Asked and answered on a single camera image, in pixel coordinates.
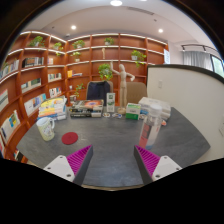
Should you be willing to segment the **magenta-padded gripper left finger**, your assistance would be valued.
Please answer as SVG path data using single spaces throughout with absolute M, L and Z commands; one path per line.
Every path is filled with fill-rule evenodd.
M 44 170 L 81 186 L 92 156 L 93 146 L 89 145 L 68 156 L 59 155 Z

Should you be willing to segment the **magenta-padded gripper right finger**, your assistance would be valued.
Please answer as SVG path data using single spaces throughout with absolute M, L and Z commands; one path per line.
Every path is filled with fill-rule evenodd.
M 138 145 L 134 146 L 134 157 L 144 185 L 181 170 L 181 167 L 169 156 L 159 157 Z

